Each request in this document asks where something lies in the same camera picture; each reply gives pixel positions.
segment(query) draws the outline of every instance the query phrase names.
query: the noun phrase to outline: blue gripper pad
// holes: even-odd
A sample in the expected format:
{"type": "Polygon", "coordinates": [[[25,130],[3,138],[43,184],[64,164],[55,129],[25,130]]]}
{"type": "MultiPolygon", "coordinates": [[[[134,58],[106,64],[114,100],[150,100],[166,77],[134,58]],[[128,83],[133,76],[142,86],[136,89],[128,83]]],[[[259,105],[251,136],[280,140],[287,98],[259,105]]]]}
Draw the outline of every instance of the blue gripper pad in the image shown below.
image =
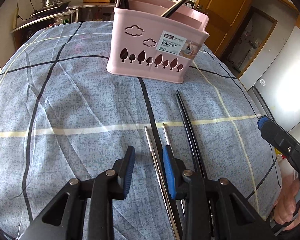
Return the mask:
{"type": "Polygon", "coordinates": [[[177,196],[176,178],[173,174],[172,165],[170,162],[171,155],[169,156],[169,148],[170,148],[170,146],[165,146],[163,148],[163,165],[164,165],[164,170],[166,173],[169,193],[171,195],[171,198],[175,199],[177,196]]]}
{"type": "Polygon", "coordinates": [[[136,152],[133,146],[128,146],[126,154],[129,154],[129,160],[127,164],[127,170],[126,174],[124,176],[124,181],[123,181],[123,195],[124,198],[127,197],[129,191],[130,191],[130,185],[131,185],[131,180],[132,180],[132,172],[133,172],[133,167],[135,163],[135,156],[136,152]]]}
{"type": "Polygon", "coordinates": [[[264,123],[267,122],[267,121],[269,121],[269,120],[270,119],[267,116],[265,116],[265,115],[259,118],[259,120],[258,120],[258,128],[259,128],[260,131],[261,131],[262,126],[264,125],[264,123]]]}

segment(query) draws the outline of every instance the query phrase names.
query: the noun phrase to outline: blue patterned bedsheet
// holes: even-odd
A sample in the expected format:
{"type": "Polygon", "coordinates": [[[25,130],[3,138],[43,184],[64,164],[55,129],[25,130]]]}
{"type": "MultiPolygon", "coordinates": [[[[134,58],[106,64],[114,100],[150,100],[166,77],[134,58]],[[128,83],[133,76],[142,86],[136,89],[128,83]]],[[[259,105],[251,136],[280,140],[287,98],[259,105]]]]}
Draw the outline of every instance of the blue patterned bedsheet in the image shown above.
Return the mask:
{"type": "Polygon", "coordinates": [[[161,152],[166,123],[175,156],[193,168],[177,89],[209,178],[229,178],[267,216],[281,177],[240,82],[205,45],[183,84],[112,75],[106,71],[111,32],[111,22],[40,30],[2,69],[0,229],[17,238],[69,179],[96,177],[133,145],[130,193],[113,203],[115,239],[173,239],[143,129],[155,123],[152,141],[161,152]]]}

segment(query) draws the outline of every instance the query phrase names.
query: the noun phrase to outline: wooden door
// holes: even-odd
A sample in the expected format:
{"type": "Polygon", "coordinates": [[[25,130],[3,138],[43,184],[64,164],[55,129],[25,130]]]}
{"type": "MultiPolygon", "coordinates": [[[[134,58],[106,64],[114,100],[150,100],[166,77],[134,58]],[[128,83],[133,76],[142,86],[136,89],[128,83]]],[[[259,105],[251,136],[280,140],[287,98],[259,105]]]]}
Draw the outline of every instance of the wooden door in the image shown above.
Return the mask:
{"type": "Polygon", "coordinates": [[[206,31],[210,37],[205,44],[217,57],[226,49],[251,3],[252,0],[197,0],[196,9],[209,17],[206,31]]]}

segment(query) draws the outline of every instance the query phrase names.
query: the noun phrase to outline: tree cutout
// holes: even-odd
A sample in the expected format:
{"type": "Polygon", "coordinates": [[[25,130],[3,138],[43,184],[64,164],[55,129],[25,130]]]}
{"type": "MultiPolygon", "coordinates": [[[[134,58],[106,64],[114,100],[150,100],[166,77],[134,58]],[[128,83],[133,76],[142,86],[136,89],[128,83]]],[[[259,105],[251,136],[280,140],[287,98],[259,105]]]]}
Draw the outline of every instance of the tree cutout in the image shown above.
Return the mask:
{"type": "Polygon", "coordinates": [[[154,63],[155,63],[155,67],[158,67],[158,65],[160,65],[162,62],[162,54],[160,54],[158,57],[155,58],[154,63]]]}
{"type": "Polygon", "coordinates": [[[139,65],[141,65],[141,62],[143,62],[146,59],[146,53],[145,51],[141,51],[140,54],[138,55],[137,60],[139,61],[139,65]]]}
{"type": "Polygon", "coordinates": [[[131,54],[129,60],[131,60],[130,63],[132,63],[134,60],[136,60],[136,55],[131,54]]]}
{"type": "Polygon", "coordinates": [[[177,72],[180,72],[180,70],[183,69],[183,65],[180,64],[179,66],[177,66],[177,72]]]}
{"type": "Polygon", "coordinates": [[[128,58],[128,50],[124,48],[120,53],[120,59],[122,59],[121,62],[124,62],[124,60],[127,58],[128,58]]]}
{"type": "Polygon", "coordinates": [[[176,65],[178,64],[178,59],[175,58],[174,60],[171,61],[170,63],[170,70],[172,70],[176,65]]]}
{"type": "Polygon", "coordinates": [[[152,63],[152,58],[151,57],[147,58],[146,62],[147,62],[147,66],[149,66],[149,64],[152,63]]]}
{"type": "Polygon", "coordinates": [[[162,63],[163,69],[166,69],[166,66],[169,65],[169,61],[166,60],[162,63]]]}

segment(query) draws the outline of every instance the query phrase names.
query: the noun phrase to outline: pink chopstick basket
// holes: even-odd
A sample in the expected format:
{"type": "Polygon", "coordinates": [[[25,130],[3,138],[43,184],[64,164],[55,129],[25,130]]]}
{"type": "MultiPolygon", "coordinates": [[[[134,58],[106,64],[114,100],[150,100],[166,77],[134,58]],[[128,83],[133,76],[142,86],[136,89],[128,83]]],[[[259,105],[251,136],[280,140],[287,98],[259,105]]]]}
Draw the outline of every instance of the pink chopstick basket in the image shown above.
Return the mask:
{"type": "Polygon", "coordinates": [[[116,75],[182,83],[199,49],[209,37],[208,16],[181,6],[161,17],[169,0],[129,0],[130,10],[114,8],[107,70],[116,75]]]}

